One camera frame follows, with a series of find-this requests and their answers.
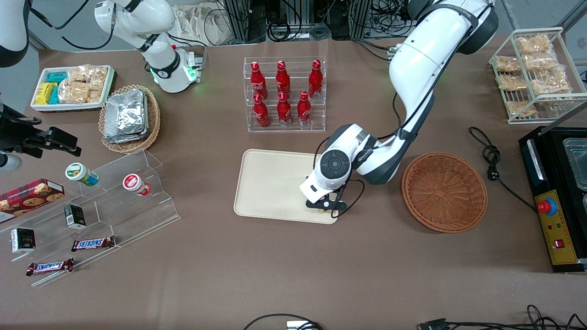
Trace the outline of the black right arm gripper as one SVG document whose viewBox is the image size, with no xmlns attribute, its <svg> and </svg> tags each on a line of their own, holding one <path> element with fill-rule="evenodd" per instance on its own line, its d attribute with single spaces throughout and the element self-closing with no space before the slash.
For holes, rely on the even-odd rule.
<svg viewBox="0 0 587 330">
<path fill-rule="evenodd" d="M 81 156 L 82 149 L 77 145 L 76 136 L 57 127 L 50 127 L 46 131 L 39 130 L 35 126 L 42 123 L 41 119 L 26 117 L 3 103 L 0 115 L 0 150 L 2 152 L 23 153 L 40 159 L 43 155 L 42 149 L 31 147 L 27 143 L 28 139 L 35 140 L 40 133 L 43 149 L 67 152 L 75 157 Z"/>
</svg>

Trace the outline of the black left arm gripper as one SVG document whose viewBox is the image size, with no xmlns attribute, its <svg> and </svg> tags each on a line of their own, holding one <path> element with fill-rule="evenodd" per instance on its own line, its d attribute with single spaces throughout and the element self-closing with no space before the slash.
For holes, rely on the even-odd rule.
<svg viewBox="0 0 587 330">
<path fill-rule="evenodd" d="M 346 213 L 346 210 L 348 209 L 347 203 L 342 200 L 341 196 L 341 192 L 331 192 L 316 202 L 306 200 L 305 205 L 310 209 L 331 208 L 331 216 L 339 217 Z"/>
</svg>

